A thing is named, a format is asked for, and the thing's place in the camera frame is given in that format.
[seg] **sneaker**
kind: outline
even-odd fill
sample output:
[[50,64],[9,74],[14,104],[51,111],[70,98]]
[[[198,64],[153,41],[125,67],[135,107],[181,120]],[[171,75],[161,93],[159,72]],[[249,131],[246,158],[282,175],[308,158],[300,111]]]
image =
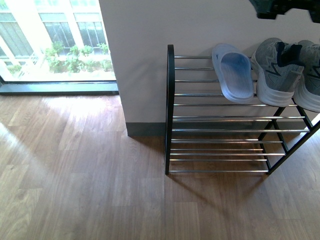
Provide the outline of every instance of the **sneaker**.
[[256,95],[265,104],[286,107],[305,65],[299,60],[302,46],[287,44],[279,38],[265,40],[254,52],[251,63],[258,75]]
[[298,44],[302,45],[300,59],[305,68],[293,99],[300,107],[320,113],[320,45],[308,40]]
[[223,95],[231,102],[247,104],[254,97],[249,58],[235,46],[219,43],[212,49],[212,63]]

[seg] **wooden floor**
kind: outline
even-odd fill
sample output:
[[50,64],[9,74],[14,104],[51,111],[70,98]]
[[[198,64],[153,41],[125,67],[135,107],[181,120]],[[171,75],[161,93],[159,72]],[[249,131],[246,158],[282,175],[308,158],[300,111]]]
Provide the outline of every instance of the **wooden floor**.
[[164,175],[119,96],[0,96],[1,240],[319,240],[320,134],[273,174]]

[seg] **baseboard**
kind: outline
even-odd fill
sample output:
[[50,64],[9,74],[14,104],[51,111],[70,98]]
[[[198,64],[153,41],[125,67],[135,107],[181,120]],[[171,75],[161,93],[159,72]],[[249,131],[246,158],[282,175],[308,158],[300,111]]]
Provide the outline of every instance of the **baseboard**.
[[129,137],[134,136],[164,136],[165,122],[126,122]]
[[[228,122],[179,122],[175,123],[175,128],[186,129],[264,129],[266,122],[247,122],[236,123],[232,125]],[[303,121],[279,121],[278,125],[281,129],[304,129],[306,125]],[[166,123],[165,122],[127,122],[127,133],[129,137],[134,136],[164,136]]]

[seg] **metal shoe rack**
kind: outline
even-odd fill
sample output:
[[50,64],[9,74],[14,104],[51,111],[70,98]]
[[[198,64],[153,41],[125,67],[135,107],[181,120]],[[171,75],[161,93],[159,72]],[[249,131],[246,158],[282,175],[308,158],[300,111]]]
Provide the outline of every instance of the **metal shoe rack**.
[[[214,71],[212,67],[176,67],[181,60],[211,60],[211,56],[180,56],[175,55],[174,46],[167,46],[167,87],[166,87],[166,128],[165,128],[165,174],[169,173],[218,173],[245,172],[271,174],[286,159],[288,159],[305,141],[319,128],[320,121],[315,125],[310,121],[306,111],[292,104],[288,107],[272,107],[261,103],[236,104],[223,103],[225,100],[221,92],[176,92],[176,85],[184,84],[219,84],[217,79],[176,79],[177,71]],[[184,110],[209,110],[219,113],[219,109],[235,108],[271,108],[273,114],[264,116],[247,115],[176,115]],[[296,109],[296,116],[281,116],[286,108]],[[281,121],[300,121],[300,129],[281,128]],[[241,128],[242,124],[260,128]],[[294,143],[287,142],[287,134],[299,135]],[[216,163],[226,164],[227,167],[217,169]],[[229,169],[232,163],[240,164],[250,169]],[[258,169],[252,169],[258,163]]]

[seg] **slipper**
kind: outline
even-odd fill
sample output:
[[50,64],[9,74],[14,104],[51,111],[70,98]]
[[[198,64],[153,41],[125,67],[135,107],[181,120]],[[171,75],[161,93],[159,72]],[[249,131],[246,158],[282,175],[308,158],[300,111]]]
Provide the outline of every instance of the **slipper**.
[[249,58],[236,47],[220,43],[212,50],[212,63],[223,95],[238,104],[254,97],[254,84]]

